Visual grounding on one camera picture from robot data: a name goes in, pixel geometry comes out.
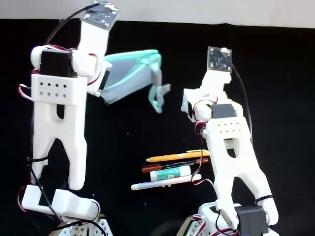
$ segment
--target white wall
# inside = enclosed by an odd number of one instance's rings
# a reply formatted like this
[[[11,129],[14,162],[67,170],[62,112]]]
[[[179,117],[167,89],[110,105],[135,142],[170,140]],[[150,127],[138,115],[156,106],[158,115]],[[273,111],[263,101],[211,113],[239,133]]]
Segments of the white wall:
[[[91,0],[0,0],[0,18],[63,19]],[[119,20],[315,28],[315,0],[111,0]]]

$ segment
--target white plastic part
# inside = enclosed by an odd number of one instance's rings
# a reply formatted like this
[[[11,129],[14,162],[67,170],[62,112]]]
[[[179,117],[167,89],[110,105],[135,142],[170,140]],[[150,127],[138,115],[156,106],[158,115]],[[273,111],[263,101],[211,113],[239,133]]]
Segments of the white plastic part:
[[[41,53],[43,51],[43,46],[34,47],[31,51],[31,64],[39,69],[41,64]]]
[[[205,203],[199,207],[198,214],[201,215],[201,220],[206,222],[206,228],[210,233],[215,233],[216,229],[216,219],[218,217],[217,213],[214,213],[210,208],[215,207],[216,203]],[[234,207],[239,207],[240,204],[234,204]],[[219,229],[227,229],[229,226],[225,222],[222,216],[218,218],[218,228]]]
[[[224,84],[230,81],[229,72],[207,70],[200,88],[184,89],[182,111],[193,122],[199,118],[207,122],[203,137],[207,141],[215,175],[214,186],[218,197],[216,207],[221,210],[229,227],[236,229],[238,217],[231,196],[234,178],[242,179],[256,199],[271,195],[271,190],[265,174],[259,168],[242,106],[228,99],[223,90]],[[201,101],[213,100],[213,97],[218,99],[217,104],[232,104],[236,117],[211,119],[210,107]],[[229,156],[227,149],[231,148],[234,149],[236,158]],[[273,198],[262,200],[258,205],[266,211],[267,224],[276,224],[279,216]]]
[[[150,172],[151,181],[157,181],[157,180],[181,177],[181,176],[189,176],[189,175],[191,175],[190,166],[180,166],[180,167]]]
[[[218,70],[207,70],[201,82],[201,89],[204,89],[209,94],[217,94],[223,92],[225,84],[231,82],[231,74]]]
[[[106,219],[100,219],[97,224],[104,229],[106,235],[105,236],[113,236],[113,233],[107,223]],[[59,236],[87,236],[88,230],[90,236],[101,236],[101,231],[94,226],[93,224],[84,224],[82,226],[71,226],[69,228],[65,228],[58,233]]]
[[[214,203],[205,203],[199,207],[198,214],[201,215],[201,220],[194,221],[190,227],[187,230],[186,236],[192,236],[193,233],[196,231],[196,229],[200,226],[201,222],[206,222],[205,228],[203,229],[202,233],[203,235],[209,235],[214,234],[217,232],[216,229],[216,220],[218,217],[218,214],[213,212],[210,208],[216,207],[216,202]],[[241,205],[238,203],[234,204],[234,207],[240,207]],[[227,229],[229,228],[228,224],[225,222],[222,216],[219,216],[218,218],[218,228],[219,229]],[[279,236],[276,232],[268,228],[268,233],[263,234],[263,236]]]
[[[53,214],[48,206],[39,205],[41,191],[36,185],[27,185],[22,200],[22,206],[46,214]],[[51,202],[52,208],[58,215],[77,219],[94,220],[98,217],[100,207],[93,199],[80,198],[67,190],[56,189]]]
[[[100,219],[98,222],[98,225],[100,225],[102,227],[102,229],[104,229],[104,231],[106,233],[105,236],[113,236],[113,233],[112,233],[106,219]],[[93,233],[92,236],[102,236],[101,231],[97,227],[93,226],[93,228],[94,228],[94,230],[91,231]]]
[[[207,141],[215,175],[214,186],[220,203],[218,209],[229,227],[236,229],[238,218],[231,197],[234,178],[241,178],[256,199],[271,195],[267,178],[259,168],[244,117],[210,119],[203,137]],[[228,155],[224,140],[229,140],[229,148],[234,149],[236,158]],[[269,198],[258,204],[269,215],[268,225],[276,224],[278,211],[274,200]]]
[[[59,236],[87,236],[88,235],[88,224],[82,226],[74,225],[69,228],[63,229],[58,235]]]
[[[102,58],[107,51],[109,30],[81,21],[81,39],[78,50]]]
[[[33,158],[46,157],[54,140],[60,139],[69,159],[69,187],[79,190],[85,181],[87,78],[32,74],[31,80],[34,100]],[[57,115],[57,104],[65,105],[63,119]],[[44,160],[32,164],[38,178],[47,163]]]
[[[72,68],[79,76],[94,77],[98,70],[98,58],[80,50],[72,51]]]
[[[193,221],[188,228],[185,236],[193,236],[200,226],[199,221]],[[209,236],[207,227],[205,226],[198,236]]]
[[[201,175],[196,174],[193,178],[193,181],[199,180],[199,179],[201,179]],[[131,186],[131,189],[141,190],[141,189],[164,187],[164,186],[170,187],[172,184],[185,183],[185,182],[190,182],[190,181],[191,181],[191,176],[183,176],[183,177],[169,178],[169,179],[158,180],[158,181],[153,181],[153,182],[133,184]]]

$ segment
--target black background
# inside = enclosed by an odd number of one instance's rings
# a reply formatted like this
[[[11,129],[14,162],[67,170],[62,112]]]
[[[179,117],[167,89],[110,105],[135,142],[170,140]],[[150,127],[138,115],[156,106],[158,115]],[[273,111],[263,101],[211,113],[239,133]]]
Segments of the black background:
[[[16,87],[30,84],[32,47],[41,45],[58,21],[0,22],[5,160],[2,216],[6,218],[1,230],[3,235],[35,235],[32,218],[43,227],[44,217],[23,213],[16,204],[18,188],[28,182],[25,158],[32,116],[31,102],[20,97]],[[73,20],[52,43],[75,47],[79,34],[80,23]],[[193,124],[180,111],[183,88],[200,86],[207,46],[228,47],[248,92],[255,153],[279,210],[279,222],[272,228],[283,236],[311,235],[315,212],[314,41],[313,29],[117,22],[110,33],[107,54],[158,49],[163,82],[171,83],[172,91],[165,96],[161,115],[147,101],[149,88],[110,106],[88,96],[86,181],[77,194],[100,202],[116,236],[148,236],[164,223],[169,229],[164,235],[175,235],[188,215],[196,213],[202,203],[214,201],[214,192],[206,183],[136,192],[130,185],[148,181],[149,177],[140,172],[146,158],[200,149]],[[235,77],[226,91],[230,98],[243,103]],[[60,148],[55,155],[62,156]],[[212,169],[203,167],[203,175],[213,179]],[[254,200],[239,181],[233,198],[244,205]]]

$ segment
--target red wire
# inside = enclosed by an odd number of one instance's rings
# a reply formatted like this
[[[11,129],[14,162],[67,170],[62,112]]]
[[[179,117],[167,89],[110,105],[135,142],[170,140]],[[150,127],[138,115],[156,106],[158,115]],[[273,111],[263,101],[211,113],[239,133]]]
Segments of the red wire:
[[[18,205],[20,207],[20,209],[24,212],[27,212],[23,207],[22,204],[20,202],[20,192],[25,188],[25,186],[20,187],[20,189],[18,190],[18,195],[17,195],[17,201],[18,201]]]

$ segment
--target circuit board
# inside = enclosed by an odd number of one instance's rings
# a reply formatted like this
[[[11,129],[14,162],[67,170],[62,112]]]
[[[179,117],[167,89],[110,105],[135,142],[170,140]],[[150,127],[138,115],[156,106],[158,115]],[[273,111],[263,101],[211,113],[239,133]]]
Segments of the circuit board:
[[[111,4],[100,4],[86,11],[84,22],[110,30],[118,18],[119,10]]]
[[[208,70],[232,72],[232,50],[208,47]]]

